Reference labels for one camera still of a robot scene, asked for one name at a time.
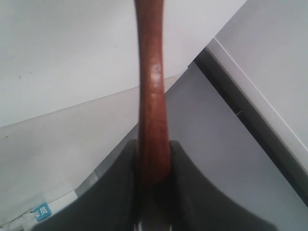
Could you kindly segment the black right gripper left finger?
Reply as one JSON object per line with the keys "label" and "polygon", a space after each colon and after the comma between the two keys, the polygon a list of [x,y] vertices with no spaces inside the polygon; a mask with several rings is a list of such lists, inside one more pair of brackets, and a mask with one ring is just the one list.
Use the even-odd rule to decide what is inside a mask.
{"label": "black right gripper left finger", "polygon": [[132,231],[135,223],[137,140],[129,140],[99,180],[35,231]]}

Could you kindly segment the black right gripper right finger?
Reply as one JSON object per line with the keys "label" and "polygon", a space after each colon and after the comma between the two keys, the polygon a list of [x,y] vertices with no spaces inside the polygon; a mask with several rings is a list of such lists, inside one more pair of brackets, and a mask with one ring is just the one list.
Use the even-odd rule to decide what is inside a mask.
{"label": "black right gripper right finger", "polygon": [[221,192],[186,154],[170,142],[174,185],[174,231],[275,231],[272,223],[243,208]]}

